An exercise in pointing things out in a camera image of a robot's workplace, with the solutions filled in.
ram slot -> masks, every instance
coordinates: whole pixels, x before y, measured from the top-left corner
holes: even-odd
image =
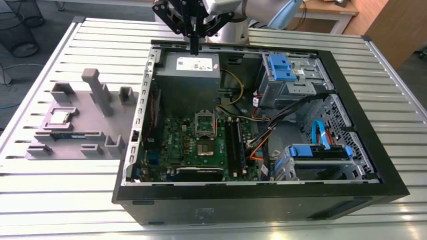
[[[237,178],[243,174],[246,167],[243,136],[238,121],[229,121],[226,124],[226,144],[229,173]]]

yellow wire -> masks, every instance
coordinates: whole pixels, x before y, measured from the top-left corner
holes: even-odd
[[[238,76],[237,76],[231,71],[229,71],[229,70],[226,70],[226,69],[222,69],[222,71],[225,71],[226,73],[229,73],[229,74],[234,77],[234,79],[239,82],[239,85],[241,85],[241,95],[239,95],[239,97],[237,98],[237,100],[234,100],[234,101],[230,102],[230,103],[219,104],[219,105],[218,105],[218,106],[226,107],[226,106],[230,106],[230,105],[235,104],[235,103],[242,99],[242,97],[243,97],[243,91],[245,91],[245,85],[243,85],[242,80],[238,78]]]

motherboard chip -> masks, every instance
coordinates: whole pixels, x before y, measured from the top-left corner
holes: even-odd
[[[199,156],[214,156],[215,141],[214,140],[199,140],[197,143],[198,143],[198,155]]]

sticker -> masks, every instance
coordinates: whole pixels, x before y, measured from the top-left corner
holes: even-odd
[[[254,97],[254,99],[253,99],[253,104],[254,104],[254,107],[259,107],[259,104],[261,104],[261,100],[257,98],[257,97]]]
[[[176,59],[176,70],[211,72],[214,71],[213,58],[179,57]]]
[[[294,69],[294,74],[302,74],[302,75],[305,75],[305,71],[301,70],[301,69]]]
[[[269,175],[269,168],[266,167],[266,165],[263,164],[261,167],[261,171],[262,173],[267,176]]]

motherboard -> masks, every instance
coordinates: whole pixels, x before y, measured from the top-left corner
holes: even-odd
[[[214,121],[209,115],[167,118],[162,149],[147,150],[142,156],[142,171],[147,176],[142,180],[175,182],[179,170],[199,168],[218,171],[218,176],[222,176],[217,179],[219,181],[258,180],[258,168],[255,164],[249,164],[245,156],[245,144],[251,137],[251,123],[239,118],[218,118]]]

